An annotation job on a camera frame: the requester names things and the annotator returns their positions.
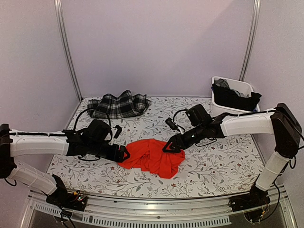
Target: folded plaid fabric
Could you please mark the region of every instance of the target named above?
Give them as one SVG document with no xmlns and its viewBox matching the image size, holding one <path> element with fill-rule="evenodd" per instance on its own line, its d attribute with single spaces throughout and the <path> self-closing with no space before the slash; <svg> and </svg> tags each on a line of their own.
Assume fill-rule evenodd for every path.
<svg viewBox="0 0 304 228">
<path fill-rule="evenodd" d="M 87 108 L 94 109 L 88 111 L 92 118 L 105 119 L 108 114 L 111 119 L 119 119 L 142 115 L 150 104 L 147 95 L 132 96 L 130 90 L 126 90 L 119 97 L 106 94 L 101 100 L 89 100 Z"/>
</svg>

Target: crumpled red fabric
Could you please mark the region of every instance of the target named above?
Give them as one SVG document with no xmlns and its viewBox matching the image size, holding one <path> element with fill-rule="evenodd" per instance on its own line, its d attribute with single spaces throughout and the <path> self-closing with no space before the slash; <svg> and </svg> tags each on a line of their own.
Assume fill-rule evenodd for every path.
<svg viewBox="0 0 304 228">
<path fill-rule="evenodd" d="M 127 145 L 131 157 L 123 163 L 123 168 L 141 168 L 142 171 L 158 174 L 161 178 L 170 179 L 178 172 L 179 165 L 185 160 L 185 151 L 164 153 L 166 142 L 156 139 L 143 139 Z"/>
</svg>

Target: white panel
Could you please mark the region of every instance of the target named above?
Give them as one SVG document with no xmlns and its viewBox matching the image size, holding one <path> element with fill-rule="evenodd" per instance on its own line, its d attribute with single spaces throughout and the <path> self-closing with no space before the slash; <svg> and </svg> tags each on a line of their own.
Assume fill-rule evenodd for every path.
<svg viewBox="0 0 304 228">
<path fill-rule="evenodd" d="M 211 95 L 214 75 L 238 79 L 254 1 L 62 2 L 84 97 L 125 89 Z"/>
<path fill-rule="evenodd" d="M 261 109 L 283 102 L 304 128 L 304 2 L 268 0 L 261 2 L 256 40 L 245 80 L 262 94 Z M 258 135 L 268 160 L 275 148 L 273 137 Z M 304 153 L 297 155 L 294 170 L 287 167 L 283 181 L 294 209 L 298 227 L 304 227 Z"/>
<path fill-rule="evenodd" d="M 0 1 L 0 124 L 22 131 L 62 130 L 77 99 L 53 0 Z M 45 171 L 51 156 L 22 158 Z M 29 189 L 0 180 L 0 227 L 17 228 Z"/>
</svg>

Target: floral pattern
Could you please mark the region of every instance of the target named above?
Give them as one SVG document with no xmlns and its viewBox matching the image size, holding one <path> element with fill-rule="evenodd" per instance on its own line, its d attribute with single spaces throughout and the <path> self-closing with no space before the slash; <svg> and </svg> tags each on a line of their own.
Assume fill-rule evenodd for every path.
<svg viewBox="0 0 304 228">
<path fill-rule="evenodd" d="M 86 98 L 82 101 L 70 123 L 73 128 L 75 118 L 86 109 Z M 211 111 L 211 100 L 191 97 L 151 97 L 152 104 L 142 116 L 112 119 L 112 126 L 123 128 L 115 143 L 127 145 L 140 139 L 155 138 L 167 141 L 177 132 L 172 131 L 165 119 L 172 117 L 180 109 L 202 104 Z M 92 118 L 84 113 L 77 123 L 77 129 L 87 127 Z M 184 113 L 176 116 L 176 122 L 192 128 Z M 205 139 L 200 144 L 185 150 L 186 159 L 172 179 L 163 179 L 156 174 L 140 169 L 127 170 L 113 161 L 81 161 L 74 157 L 54 155 L 48 173 L 61 177 L 68 188 L 92 193 L 143 197 L 143 198 L 191 198 L 219 196 L 248 191 L 263 164 L 250 135 L 238 135 L 218 139 L 208 144 Z"/>
</svg>

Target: laundry basket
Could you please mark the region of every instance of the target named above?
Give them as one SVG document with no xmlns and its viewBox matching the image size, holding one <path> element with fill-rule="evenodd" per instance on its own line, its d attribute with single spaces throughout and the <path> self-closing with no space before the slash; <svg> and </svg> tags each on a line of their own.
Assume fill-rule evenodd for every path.
<svg viewBox="0 0 304 228">
<path fill-rule="evenodd" d="M 212 78 L 212 84 L 214 83 L 215 80 L 218 80 L 220 78 L 225 79 L 227 81 L 230 89 L 237 90 L 240 93 L 243 93 L 244 95 L 251 96 L 251 92 L 254 92 L 252 86 L 249 83 L 233 80 L 230 78 L 214 76 Z M 256 110 L 258 112 L 260 111 L 260 107 L 258 105 L 256 106 Z M 229 108 L 229 107 L 225 107 L 225 106 L 216 104 L 214 101 L 214 93 L 212 92 L 212 116 L 217 116 L 224 112 L 228 112 L 228 113 L 232 113 L 232 114 L 250 113 L 249 111 L 244 111 L 244 110 L 240 110 L 240 109 L 236 109 L 236 108 Z"/>
</svg>

